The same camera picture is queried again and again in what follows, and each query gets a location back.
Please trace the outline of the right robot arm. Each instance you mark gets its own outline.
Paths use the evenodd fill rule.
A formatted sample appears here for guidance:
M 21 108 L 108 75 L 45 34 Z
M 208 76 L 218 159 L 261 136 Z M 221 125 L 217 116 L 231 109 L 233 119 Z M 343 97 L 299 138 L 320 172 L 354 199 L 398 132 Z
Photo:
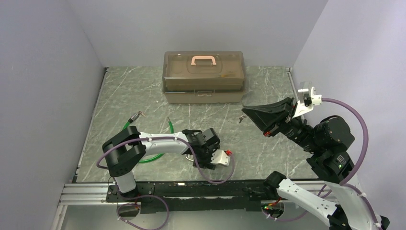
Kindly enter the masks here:
M 266 137 L 283 134 L 304 151 L 312 171 L 336 197 L 336 202 L 315 195 L 297 185 L 280 172 L 272 172 L 263 182 L 264 196 L 290 200 L 323 221 L 331 230 L 385 230 L 390 221 L 376 214 L 356 178 L 368 148 L 367 126 L 359 113 L 348 106 L 363 130 L 363 146 L 354 163 L 348 148 L 355 138 L 347 122 L 338 115 L 329 116 L 316 126 L 308 125 L 302 114 L 310 112 L 324 99 L 306 96 L 301 101 L 285 98 L 267 105 L 244 106 L 249 117 Z

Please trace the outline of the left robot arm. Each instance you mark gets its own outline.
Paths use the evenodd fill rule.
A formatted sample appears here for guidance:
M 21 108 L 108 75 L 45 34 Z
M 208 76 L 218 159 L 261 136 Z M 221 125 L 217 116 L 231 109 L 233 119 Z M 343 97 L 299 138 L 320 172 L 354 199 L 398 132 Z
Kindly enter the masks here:
M 136 198 L 138 188 L 132 169 L 144 156 L 156 154 L 192 155 L 194 167 L 213 170 L 228 166 L 228 152 L 220 149 L 220 138 L 213 128 L 205 131 L 185 129 L 173 134 L 149 134 L 129 126 L 102 145 L 106 169 L 118 185 L 125 201 Z

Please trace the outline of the brown translucent tool box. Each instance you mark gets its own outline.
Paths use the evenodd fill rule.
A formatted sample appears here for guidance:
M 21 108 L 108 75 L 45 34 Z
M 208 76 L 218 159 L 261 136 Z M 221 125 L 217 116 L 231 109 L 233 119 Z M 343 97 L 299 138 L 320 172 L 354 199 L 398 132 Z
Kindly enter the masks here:
M 214 56 L 197 60 L 193 56 Z M 167 51 L 164 55 L 162 92 L 170 104 L 239 103 L 246 93 L 247 74 L 241 51 Z

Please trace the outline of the brass padlock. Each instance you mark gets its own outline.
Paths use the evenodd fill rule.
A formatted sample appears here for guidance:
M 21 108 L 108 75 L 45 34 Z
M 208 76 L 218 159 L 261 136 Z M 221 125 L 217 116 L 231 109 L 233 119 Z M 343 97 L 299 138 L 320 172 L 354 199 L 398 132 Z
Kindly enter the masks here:
M 185 158 L 189 161 L 194 161 L 194 156 L 192 154 L 186 154 Z

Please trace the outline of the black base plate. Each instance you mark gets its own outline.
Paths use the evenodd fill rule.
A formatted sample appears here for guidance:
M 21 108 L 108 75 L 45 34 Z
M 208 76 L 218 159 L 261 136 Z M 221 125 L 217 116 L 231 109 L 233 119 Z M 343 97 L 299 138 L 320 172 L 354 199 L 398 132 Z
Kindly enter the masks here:
M 206 181 L 137 182 L 137 191 L 119 195 L 108 186 L 106 202 L 138 203 L 142 214 L 169 211 L 245 210 L 261 211 L 279 202 L 275 192 L 266 191 L 263 180 L 230 180 L 223 184 Z

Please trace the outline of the small silver key pair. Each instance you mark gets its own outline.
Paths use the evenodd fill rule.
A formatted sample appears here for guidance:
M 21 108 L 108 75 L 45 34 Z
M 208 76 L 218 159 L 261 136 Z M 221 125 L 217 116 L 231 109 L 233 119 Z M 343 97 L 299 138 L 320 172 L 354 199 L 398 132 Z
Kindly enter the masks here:
M 146 115 L 142 111 L 138 111 L 136 115 L 137 115 L 137 117 L 140 117 L 140 116 L 146 117 Z

